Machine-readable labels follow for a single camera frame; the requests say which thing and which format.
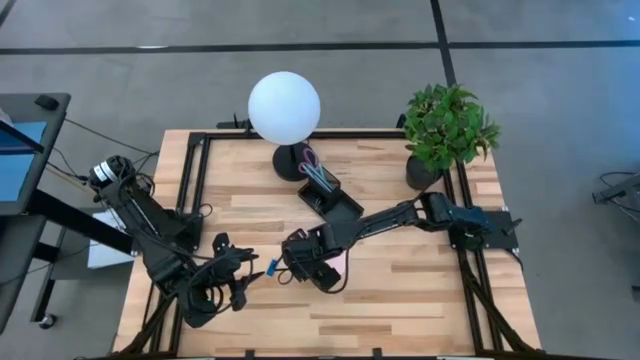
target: white globe lamp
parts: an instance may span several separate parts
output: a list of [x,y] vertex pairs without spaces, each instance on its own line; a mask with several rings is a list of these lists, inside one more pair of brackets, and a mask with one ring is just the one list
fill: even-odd
[[249,95],[251,125],[265,140],[280,145],[273,154],[273,167],[281,178],[300,181],[298,171],[302,141],[320,120],[320,97],[311,83],[298,74],[280,71],[262,78]]

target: wooden table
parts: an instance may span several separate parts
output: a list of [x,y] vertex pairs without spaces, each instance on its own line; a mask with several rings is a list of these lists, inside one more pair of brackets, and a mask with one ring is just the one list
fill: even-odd
[[[167,208],[175,207],[188,135],[187,130],[167,131],[162,143],[155,198]],[[365,216],[415,196],[404,180],[405,144],[400,139],[311,140]],[[213,141],[203,195],[213,214],[205,219],[200,255],[212,256],[215,234],[226,231],[236,246],[256,250],[256,271],[264,270],[279,257],[286,235],[323,222],[298,198],[303,183],[288,183],[274,173],[274,149],[263,140]],[[187,204],[199,158],[196,152]],[[468,164],[467,176],[476,205],[504,206],[492,157]],[[461,203],[455,169],[452,178]],[[430,190],[444,192],[442,181]],[[519,265],[504,251],[485,251],[485,257],[497,307],[526,342],[539,346]],[[255,349],[257,356],[370,355],[374,347],[385,355],[473,354],[457,256],[446,232],[396,229],[358,243],[350,259],[349,284],[338,295],[323,294],[309,282],[282,286],[275,278],[261,278],[249,288],[242,311],[225,312],[199,329],[183,324],[179,355],[243,356],[245,349]],[[242,270],[246,274],[248,266]],[[137,258],[114,350],[139,331],[150,286]],[[479,303],[478,309],[485,348],[491,348]],[[168,314],[161,350],[168,346],[171,318]]]

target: black plant pot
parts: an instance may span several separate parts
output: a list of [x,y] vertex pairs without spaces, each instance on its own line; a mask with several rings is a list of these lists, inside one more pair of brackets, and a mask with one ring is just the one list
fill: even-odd
[[442,177],[442,171],[431,172],[424,163],[415,156],[407,160],[407,184],[416,190],[426,189]]

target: floor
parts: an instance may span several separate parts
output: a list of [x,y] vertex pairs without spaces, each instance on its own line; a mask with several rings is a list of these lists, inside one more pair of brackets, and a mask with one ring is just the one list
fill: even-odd
[[[0,0],[8,6],[0,13],[7,15],[0,92],[71,93],[70,119],[156,150],[165,129],[245,117],[254,83],[290,70],[318,90],[321,127],[391,127],[416,89],[451,78],[431,46],[439,39],[434,2]],[[640,39],[640,4],[446,0],[440,7],[457,81],[503,127],[495,157],[509,208],[524,219],[518,238],[544,348],[633,358],[640,352],[640,304],[631,291],[640,283],[640,226],[612,206],[594,205],[590,194],[602,188],[599,174],[640,168],[640,42],[627,41]],[[217,46],[344,42],[377,45]],[[463,49],[469,42],[486,46]],[[396,43],[405,45],[390,49]],[[130,51],[158,45],[170,47]],[[140,155],[71,125],[57,147],[78,172],[112,154]],[[52,162],[62,164],[57,155]],[[146,170],[153,168],[150,162]],[[73,205],[91,204],[88,193],[51,174],[41,188]],[[0,358],[105,354],[128,271],[58,284],[50,311],[61,320],[48,331],[27,322],[43,272],[30,275],[0,336]]]

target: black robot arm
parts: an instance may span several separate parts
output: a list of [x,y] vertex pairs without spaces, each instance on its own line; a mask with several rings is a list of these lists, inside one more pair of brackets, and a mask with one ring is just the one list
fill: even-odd
[[[418,201],[422,205],[419,208],[415,206]],[[490,231],[482,209],[457,207],[442,193],[421,193],[413,200],[354,222],[325,223],[307,232],[298,229],[282,242],[282,260],[298,281],[311,279],[327,292],[340,280],[340,274],[326,260],[339,256],[361,239],[400,226],[429,232],[455,227],[470,237]]]
[[229,307],[234,311],[246,304],[247,285],[263,273],[238,280],[234,273],[243,262],[258,257],[253,249],[236,248],[221,233],[213,242],[213,258],[197,265],[191,253],[200,242],[202,216],[163,209],[150,189],[138,183],[135,168],[126,158],[113,156],[95,166],[89,173],[89,185],[96,191],[94,200],[106,202],[124,223],[162,295],[177,297],[187,324],[200,327],[223,310],[223,286],[229,287]]

